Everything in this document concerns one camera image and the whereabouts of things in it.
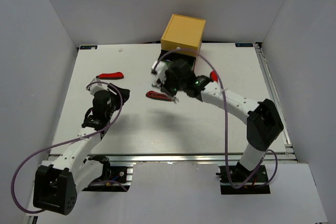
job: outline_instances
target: small label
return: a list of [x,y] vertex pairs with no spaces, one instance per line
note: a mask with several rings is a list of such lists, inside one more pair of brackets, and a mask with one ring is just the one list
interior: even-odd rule
[[236,43],[236,47],[253,47],[253,43]]
[[80,46],[80,50],[91,50],[91,49],[97,49],[98,46],[97,45],[93,45],[93,46]]

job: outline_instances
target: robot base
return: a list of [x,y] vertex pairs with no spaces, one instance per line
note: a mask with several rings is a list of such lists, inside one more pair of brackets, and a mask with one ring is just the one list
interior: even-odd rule
[[[229,166],[230,171],[234,170],[236,166]],[[270,194],[269,185],[259,187],[268,181],[267,171],[264,165],[261,165],[256,173],[255,177],[252,177],[247,185],[240,189],[234,189],[230,185],[225,171],[225,166],[220,166],[220,173],[218,174],[221,178],[220,181],[220,193],[222,195],[244,195],[244,194]],[[240,184],[243,181],[234,181],[234,183]]]

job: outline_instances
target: yellow box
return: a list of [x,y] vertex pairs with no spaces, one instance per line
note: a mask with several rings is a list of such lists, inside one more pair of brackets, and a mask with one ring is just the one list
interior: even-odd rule
[[[161,38],[161,49],[170,51],[180,48],[191,48],[199,52],[205,20],[173,14]],[[195,56],[190,52],[181,52],[184,55]]]

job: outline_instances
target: cable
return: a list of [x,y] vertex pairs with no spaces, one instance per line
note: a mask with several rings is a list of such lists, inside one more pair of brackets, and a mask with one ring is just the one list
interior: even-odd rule
[[88,118],[88,116],[91,113],[92,109],[93,109],[93,107],[89,108],[88,111],[85,113],[84,121]]
[[34,216],[31,224],[37,224],[37,219],[38,219],[38,216]]
[[252,185],[251,186],[254,186],[254,184],[257,182],[257,176],[255,177],[255,179],[254,179],[254,181],[253,181],[253,183],[252,183]]
[[[222,83],[222,80],[218,74],[218,72],[216,71],[216,69],[214,68],[214,66],[212,66],[212,64],[204,57],[202,56],[201,54],[199,54],[197,51],[193,50],[193,49],[189,49],[189,48],[179,48],[179,49],[174,49],[174,50],[171,50],[171,51],[168,51],[166,52],[163,56],[161,56],[158,61],[156,62],[154,68],[153,68],[153,71],[156,70],[156,67],[158,66],[158,64],[160,63],[161,60],[163,60],[165,57],[167,57],[169,54],[172,54],[174,52],[180,52],[180,51],[184,51],[184,52],[192,52],[196,55],[198,55],[199,57],[201,57],[208,65],[209,67],[215,72],[215,74],[217,75],[218,77],[218,82],[219,82],[219,85],[220,85],[220,88],[222,89],[222,94],[223,94],[223,101],[224,101],[224,114],[225,114],[225,133],[224,133],[224,139],[225,139],[225,170],[226,170],[226,175],[227,175],[227,179],[229,180],[229,183],[230,185],[234,188],[234,189],[240,189],[242,188],[243,186],[246,185],[246,183],[255,175],[255,173],[258,171],[260,165],[262,164],[264,158],[262,158],[260,160],[260,162],[258,163],[258,165],[254,168],[254,170],[251,172],[251,174],[239,185],[234,185],[233,184],[233,181],[232,181],[232,178],[231,178],[231,174],[230,174],[230,170],[229,170],[229,160],[228,160],[228,112],[227,112],[227,100],[226,100],[226,95],[225,95],[225,89],[224,89],[224,86],[223,86],[223,83]],[[267,152],[272,152],[274,154],[274,156],[276,157],[276,154],[274,151],[272,150],[267,150],[265,152],[265,154]],[[272,175],[272,178],[274,178],[275,174],[276,174],[276,171],[277,171],[277,168],[278,168],[278,158],[276,157],[275,158],[275,162],[276,162],[276,169],[275,169],[275,172],[273,173]],[[267,181],[265,184],[261,185],[261,186],[265,186],[265,185],[268,185],[269,182],[271,182],[271,179],[269,181]]]
[[114,177],[112,180],[116,181],[117,178],[119,178],[119,175],[117,175],[116,177]]
[[44,210],[30,211],[30,210],[24,208],[24,207],[18,202],[18,200],[17,200],[17,198],[16,198],[16,195],[15,195],[15,180],[16,180],[17,174],[19,173],[19,171],[21,170],[21,168],[24,166],[24,164],[25,164],[28,160],[30,160],[32,157],[36,156],[37,154],[39,154],[39,153],[41,153],[41,152],[45,152],[45,151],[47,151],[47,150],[50,150],[50,149],[52,149],[52,148],[59,147],[59,146],[61,146],[61,145],[65,145],[65,144],[69,144],[69,143],[78,142],[78,141],[80,141],[80,140],[83,139],[83,138],[89,138],[89,137],[92,137],[92,136],[94,136],[94,135],[97,135],[97,134],[99,134],[99,133],[101,133],[101,132],[103,132],[103,131],[106,131],[106,130],[108,130],[109,127],[111,127],[111,125],[112,125],[113,123],[115,123],[115,121],[118,119],[118,117],[119,117],[119,115],[120,115],[120,112],[121,112],[121,108],[122,108],[122,106],[123,106],[123,99],[122,99],[122,95],[121,95],[121,93],[119,92],[119,90],[118,90],[114,85],[111,85],[110,83],[103,82],[103,81],[94,81],[94,82],[91,82],[90,84],[88,84],[88,85],[86,86],[86,88],[89,88],[91,85],[96,84],[96,83],[100,83],[100,84],[108,85],[109,87],[111,87],[111,88],[112,88],[112,89],[119,95],[119,97],[120,97],[120,109],[119,109],[119,111],[118,111],[116,117],[112,120],[111,123],[109,123],[107,126],[105,126],[104,128],[102,128],[101,130],[95,131],[95,132],[93,132],[93,133],[91,133],[91,134],[88,134],[88,135],[85,135],[85,136],[81,136],[81,137],[74,138],[74,139],[72,139],[72,140],[65,141],[65,142],[63,142],[63,143],[54,144],[54,145],[52,145],[52,146],[42,148],[42,149],[40,149],[40,150],[38,150],[38,151],[36,151],[36,152],[30,154],[28,157],[26,157],[26,159],[24,159],[24,160],[19,164],[19,166],[16,168],[16,170],[15,170],[15,172],[14,172],[14,175],[13,175],[13,178],[12,178],[12,182],[11,182],[11,185],[10,185],[10,186],[11,186],[11,187],[10,187],[10,188],[11,188],[11,189],[10,189],[10,190],[11,190],[10,193],[11,193],[11,195],[12,195],[12,199],[13,199],[13,201],[14,201],[14,204],[15,204],[15,205],[18,207],[18,209],[20,209],[22,212],[25,212],[25,213],[27,213],[27,214],[39,214],[40,212],[43,212],[43,211],[44,211]]
[[122,183],[115,181],[115,180],[106,180],[106,181],[99,181],[99,182],[94,182],[94,183],[90,183],[90,186],[94,186],[94,185],[100,185],[100,184],[106,184],[106,183],[110,183],[110,184],[118,184],[124,191],[128,191]]

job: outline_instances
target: black mounting plate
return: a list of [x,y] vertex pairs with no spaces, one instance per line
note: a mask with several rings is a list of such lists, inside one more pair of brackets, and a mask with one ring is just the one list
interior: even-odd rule
[[[108,178],[108,180],[113,180],[115,177],[117,182],[120,182],[122,184],[126,183],[127,181],[127,167],[126,166],[111,166],[111,175]],[[94,185],[94,186],[88,186],[83,191],[124,191],[120,186],[114,184],[114,185]]]
[[[256,178],[257,178],[256,183],[260,183],[260,184],[253,185],[253,186],[246,185],[240,189],[232,188],[229,182],[225,181],[225,179],[227,180],[225,166],[220,166],[219,169],[222,174],[222,181],[224,182],[224,183],[220,183],[221,184],[220,193],[222,195],[270,194],[271,193],[269,189],[269,185],[258,187],[259,185],[268,181],[267,171],[264,165],[261,165],[256,173]],[[235,166],[229,166],[229,169],[234,170]]]

